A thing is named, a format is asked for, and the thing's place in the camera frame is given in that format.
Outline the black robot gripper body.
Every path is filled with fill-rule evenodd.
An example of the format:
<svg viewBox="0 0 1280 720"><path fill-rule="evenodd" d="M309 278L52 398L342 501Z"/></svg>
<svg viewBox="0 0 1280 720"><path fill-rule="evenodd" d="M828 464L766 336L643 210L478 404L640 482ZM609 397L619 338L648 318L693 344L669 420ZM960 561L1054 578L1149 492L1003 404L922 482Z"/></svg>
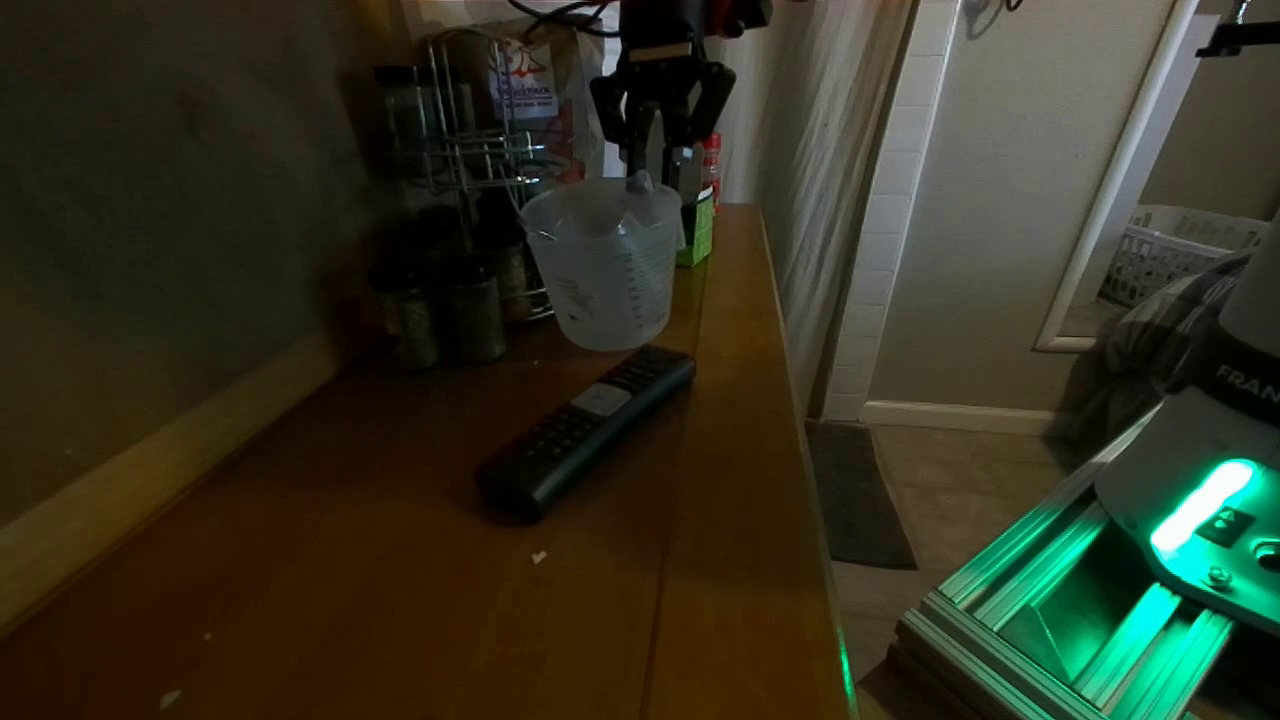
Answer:
<svg viewBox="0 0 1280 720"><path fill-rule="evenodd" d="M643 136L643 107L664 110L682 144L708 138L735 75L708 55L708 36L735 30L735 0L619 0L619 60L590 83L613 144Z"/></svg>

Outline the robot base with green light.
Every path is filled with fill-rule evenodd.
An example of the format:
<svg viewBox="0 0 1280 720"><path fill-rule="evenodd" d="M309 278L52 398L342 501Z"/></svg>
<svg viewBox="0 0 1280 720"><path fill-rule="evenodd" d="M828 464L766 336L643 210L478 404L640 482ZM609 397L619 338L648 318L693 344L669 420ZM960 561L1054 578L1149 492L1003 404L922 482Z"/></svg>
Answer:
<svg viewBox="0 0 1280 720"><path fill-rule="evenodd" d="M1194 378L899 615L981 720L1280 720L1280 237Z"/></svg>

